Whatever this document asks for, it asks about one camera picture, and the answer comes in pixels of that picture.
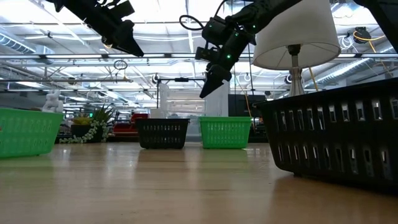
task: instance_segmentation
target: plastic basket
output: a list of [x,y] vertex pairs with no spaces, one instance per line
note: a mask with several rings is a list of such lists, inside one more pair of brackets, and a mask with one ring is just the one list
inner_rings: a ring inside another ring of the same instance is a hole
[[182,149],[189,119],[137,119],[139,144],[145,149]]
[[258,104],[276,165],[398,184],[398,78]]
[[205,149],[242,149],[248,145],[250,117],[201,117]]
[[0,109],[0,158],[51,152],[63,114]]

